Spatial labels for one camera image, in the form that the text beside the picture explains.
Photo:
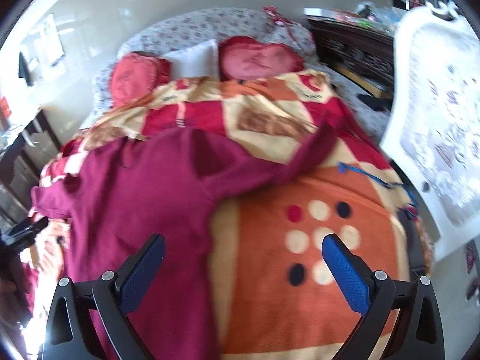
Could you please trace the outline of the red heart pillow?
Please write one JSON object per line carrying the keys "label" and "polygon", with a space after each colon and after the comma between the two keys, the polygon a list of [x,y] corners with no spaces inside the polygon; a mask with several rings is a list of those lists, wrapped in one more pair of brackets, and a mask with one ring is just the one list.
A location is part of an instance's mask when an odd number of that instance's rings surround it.
{"label": "red heart pillow", "polygon": [[235,36],[219,44],[222,80],[256,80],[304,69],[304,59],[281,43]]}
{"label": "red heart pillow", "polygon": [[136,51],[125,55],[114,66],[109,91],[114,107],[139,99],[171,80],[172,63],[151,53]]}

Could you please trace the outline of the white pillow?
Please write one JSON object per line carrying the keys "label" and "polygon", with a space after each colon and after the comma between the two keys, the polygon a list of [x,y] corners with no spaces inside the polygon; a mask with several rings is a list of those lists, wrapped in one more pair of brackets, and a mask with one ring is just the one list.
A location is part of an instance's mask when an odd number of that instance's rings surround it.
{"label": "white pillow", "polygon": [[220,78],[219,49],[214,39],[168,52],[162,58],[171,63],[173,80],[192,77]]}

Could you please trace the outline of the maroon sweater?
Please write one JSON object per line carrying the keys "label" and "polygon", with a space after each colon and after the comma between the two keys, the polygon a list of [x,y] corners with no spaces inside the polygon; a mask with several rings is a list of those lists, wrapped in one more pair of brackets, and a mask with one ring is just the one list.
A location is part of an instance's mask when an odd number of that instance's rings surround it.
{"label": "maroon sweater", "polygon": [[210,217],[224,199],[291,180],[319,165],[336,132],[323,123],[287,164],[251,156],[216,133],[173,127],[91,150],[77,175],[32,190],[32,204],[71,223],[66,272],[87,281],[118,270],[158,233],[166,255],[133,325],[157,359],[216,359],[208,255]]}

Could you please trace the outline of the orange red patterned blanket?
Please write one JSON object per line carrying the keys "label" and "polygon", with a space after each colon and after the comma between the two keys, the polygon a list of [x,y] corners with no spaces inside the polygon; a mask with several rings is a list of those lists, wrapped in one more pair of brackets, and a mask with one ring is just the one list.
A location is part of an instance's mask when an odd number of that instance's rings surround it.
{"label": "orange red patterned blanket", "polygon": [[91,150],[196,128],[288,164],[321,124],[333,149],[312,170],[224,199],[210,217],[215,359],[331,359],[356,325],[320,251],[330,233],[371,267],[409,277],[400,210],[411,198],[380,150],[315,70],[257,80],[182,78],[106,113],[43,170],[38,187],[77,175]]}

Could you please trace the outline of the left red heart pillow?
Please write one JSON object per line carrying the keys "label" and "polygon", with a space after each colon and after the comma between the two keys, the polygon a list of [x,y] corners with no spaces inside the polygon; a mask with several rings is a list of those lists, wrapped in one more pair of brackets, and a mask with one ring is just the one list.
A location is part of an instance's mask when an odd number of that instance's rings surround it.
{"label": "left red heart pillow", "polygon": [[171,80],[172,63],[151,53],[136,51],[125,55],[114,66],[109,91],[114,107],[139,99]]}

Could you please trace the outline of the black garment on wall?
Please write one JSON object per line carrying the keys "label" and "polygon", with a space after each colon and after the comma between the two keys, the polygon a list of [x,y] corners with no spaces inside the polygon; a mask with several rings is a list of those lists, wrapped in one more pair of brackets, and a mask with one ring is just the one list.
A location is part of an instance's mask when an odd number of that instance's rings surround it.
{"label": "black garment on wall", "polygon": [[19,52],[18,77],[20,79],[24,79],[28,87],[33,86],[33,81],[30,74],[28,63],[21,52]]}

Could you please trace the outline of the white ornate chair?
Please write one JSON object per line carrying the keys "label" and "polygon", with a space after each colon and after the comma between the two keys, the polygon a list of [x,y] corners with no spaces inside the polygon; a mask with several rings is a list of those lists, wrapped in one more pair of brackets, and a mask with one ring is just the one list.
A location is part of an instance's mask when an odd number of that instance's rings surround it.
{"label": "white ornate chair", "polygon": [[427,3],[400,20],[380,147],[430,212],[435,261],[479,236],[479,39],[454,3]]}

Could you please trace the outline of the dark wooden desk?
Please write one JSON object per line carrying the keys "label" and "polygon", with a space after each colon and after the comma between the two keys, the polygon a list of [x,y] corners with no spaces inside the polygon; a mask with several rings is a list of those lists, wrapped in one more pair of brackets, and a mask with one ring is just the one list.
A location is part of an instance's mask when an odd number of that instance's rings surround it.
{"label": "dark wooden desk", "polygon": [[1,134],[1,143],[5,143],[1,147],[1,218],[9,225],[18,223],[14,216],[16,210],[22,217],[29,212],[30,198],[23,197],[18,189],[14,188],[16,164],[22,164],[34,180],[39,180],[41,171],[29,157],[26,147],[35,147],[32,135],[42,133],[46,133],[55,149],[60,151],[62,144],[42,109],[26,124],[11,126]]}

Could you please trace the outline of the right red heart pillow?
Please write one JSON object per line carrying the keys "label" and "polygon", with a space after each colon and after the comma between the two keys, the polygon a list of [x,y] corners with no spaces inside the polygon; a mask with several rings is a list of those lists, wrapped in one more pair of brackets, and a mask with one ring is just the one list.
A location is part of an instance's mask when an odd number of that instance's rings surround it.
{"label": "right red heart pillow", "polygon": [[256,80],[304,69],[304,59],[281,43],[235,36],[219,44],[222,80]]}

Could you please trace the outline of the dark carved wooden cabinet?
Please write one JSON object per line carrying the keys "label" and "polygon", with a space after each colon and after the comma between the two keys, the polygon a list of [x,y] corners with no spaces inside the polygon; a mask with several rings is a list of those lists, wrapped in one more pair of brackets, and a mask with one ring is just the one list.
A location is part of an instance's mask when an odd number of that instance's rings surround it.
{"label": "dark carved wooden cabinet", "polygon": [[326,18],[307,18],[318,59],[367,92],[358,98],[374,111],[390,111],[395,89],[394,38],[375,29]]}

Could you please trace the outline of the floral quilt headboard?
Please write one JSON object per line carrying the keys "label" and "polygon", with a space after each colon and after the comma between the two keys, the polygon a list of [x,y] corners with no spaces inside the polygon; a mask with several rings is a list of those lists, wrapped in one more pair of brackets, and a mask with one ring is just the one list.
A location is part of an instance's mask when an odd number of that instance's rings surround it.
{"label": "floral quilt headboard", "polygon": [[197,10],[152,24],[121,44],[114,62],[93,79],[92,115],[99,117],[113,108],[110,75],[114,66],[128,53],[141,51],[162,57],[210,39],[217,41],[219,49],[219,44],[235,36],[286,45],[304,59],[304,68],[317,62],[312,34],[302,24],[281,16],[275,7],[266,7],[262,11],[234,7]]}

